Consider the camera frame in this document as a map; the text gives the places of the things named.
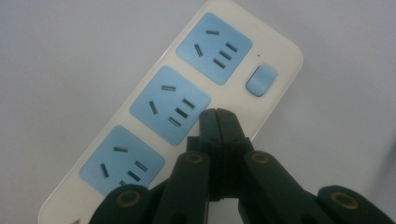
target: power switch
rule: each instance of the power switch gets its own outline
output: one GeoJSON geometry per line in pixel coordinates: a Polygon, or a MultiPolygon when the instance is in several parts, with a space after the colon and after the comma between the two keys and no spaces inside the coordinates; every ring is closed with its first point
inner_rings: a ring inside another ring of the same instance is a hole
{"type": "Polygon", "coordinates": [[[276,78],[276,70],[268,64],[259,66],[247,82],[247,90],[254,96],[261,97],[271,87],[276,78]]]}

